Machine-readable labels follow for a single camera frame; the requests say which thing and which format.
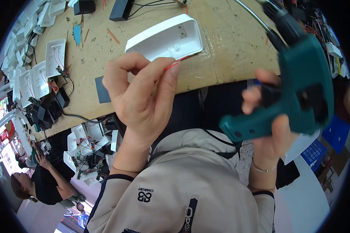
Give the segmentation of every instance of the beige jacket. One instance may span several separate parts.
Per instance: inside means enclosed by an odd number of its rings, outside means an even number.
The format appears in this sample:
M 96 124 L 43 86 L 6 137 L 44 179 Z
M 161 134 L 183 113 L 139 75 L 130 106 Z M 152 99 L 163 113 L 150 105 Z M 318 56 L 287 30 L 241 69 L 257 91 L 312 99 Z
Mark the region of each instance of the beige jacket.
M 181 138 L 180 148 L 172 140 L 173 150 L 135 179 L 110 175 L 104 180 L 85 232 L 272 232 L 274 196 L 252 194 L 239 181 L 236 165 L 215 153 L 231 148 L 215 139 L 205 142 L 206 133 L 197 130 L 171 136 Z M 209 143 L 214 152 L 205 149 Z

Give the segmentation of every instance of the black shirt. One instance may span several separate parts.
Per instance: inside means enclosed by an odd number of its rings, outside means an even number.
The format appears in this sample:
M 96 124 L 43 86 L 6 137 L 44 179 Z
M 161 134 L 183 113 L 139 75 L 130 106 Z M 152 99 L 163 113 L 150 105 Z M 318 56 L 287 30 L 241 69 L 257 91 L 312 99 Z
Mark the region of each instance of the black shirt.
M 75 175 L 75 173 L 63 161 L 59 161 L 53 166 L 67 182 L 70 182 L 71 178 Z M 31 180 L 35 183 L 36 198 L 42 203 L 55 205 L 63 200 L 57 190 L 57 181 L 47 169 L 39 165 L 36 166 Z

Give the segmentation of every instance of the wooden workbench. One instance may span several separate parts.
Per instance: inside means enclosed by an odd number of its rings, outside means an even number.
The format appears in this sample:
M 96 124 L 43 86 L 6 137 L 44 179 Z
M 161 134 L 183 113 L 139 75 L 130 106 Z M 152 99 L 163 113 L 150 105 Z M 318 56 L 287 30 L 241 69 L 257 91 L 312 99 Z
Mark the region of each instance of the wooden workbench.
M 118 57 L 125 51 L 127 40 L 164 20 L 186 12 L 178 4 L 143 7 L 128 21 L 113 22 L 109 20 L 114 0 L 95 1 L 96 11 L 84 15 L 81 31 L 81 43 L 76 45 L 73 26 L 82 21 L 82 16 L 74 15 L 74 9 L 56 17 L 52 27 L 46 28 L 38 39 L 35 48 L 37 61 L 45 59 L 47 42 L 66 38 L 65 67 L 75 84 L 66 113 L 77 114 L 93 119 L 114 112 L 110 103 L 98 102 L 95 78 L 105 73 L 107 61 Z M 145 4 L 149 1 L 137 0 Z M 243 1 L 269 27 L 274 24 L 263 13 L 255 0 Z M 265 30 L 261 25 L 234 0 L 191 0 L 188 1 L 188 14 L 194 18 L 201 31 L 203 51 L 181 62 L 177 92 L 185 92 L 206 86 L 234 82 L 254 77 L 255 68 L 271 69 L 278 72 L 277 54 L 273 45 L 266 45 Z M 119 40 L 108 34 L 109 28 Z M 84 37 L 89 29 L 86 41 Z M 66 93 L 70 93 L 72 85 L 65 85 Z M 47 137 L 82 123 L 74 117 L 61 116 L 51 129 L 45 131 Z M 35 133 L 38 141 L 43 140 L 44 132 Z

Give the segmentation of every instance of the fingernail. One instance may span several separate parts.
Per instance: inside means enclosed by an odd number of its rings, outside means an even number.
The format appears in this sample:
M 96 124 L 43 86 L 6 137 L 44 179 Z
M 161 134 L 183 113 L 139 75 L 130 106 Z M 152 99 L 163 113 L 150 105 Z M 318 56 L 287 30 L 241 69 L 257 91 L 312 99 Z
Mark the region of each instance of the fingernail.
M 179 63 L 180 62 L 174 62 L 174 63 L 171 64 L 169 71 L 173 75 L 178 75 L 179 74 Z

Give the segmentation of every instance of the silver bracelet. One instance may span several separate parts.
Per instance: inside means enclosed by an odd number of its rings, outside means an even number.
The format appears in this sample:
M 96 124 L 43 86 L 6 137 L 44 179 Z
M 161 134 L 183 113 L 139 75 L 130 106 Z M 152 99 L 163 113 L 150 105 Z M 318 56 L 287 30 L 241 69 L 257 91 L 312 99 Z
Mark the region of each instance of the silver bracelet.
M 276 168 L 276 166 L 277 166 L 277 164 L 276 164 L 273 168 L 266 169 L 266 170 L 262 170 L 262 169 L 260 169 L 259 167 L 257 167 L 257 166 L 255 165 L 255 163 L 254 163 L 254 157 L 252 157 L 252 164 L 254 165 L 254 167 L 255 167 L 256 170 L 258 170 L 258 171 L 260 171 L 260 172 L 266 172 L 266 173 L 269 172 L 269 171 L 274 170 L 274 169 Z

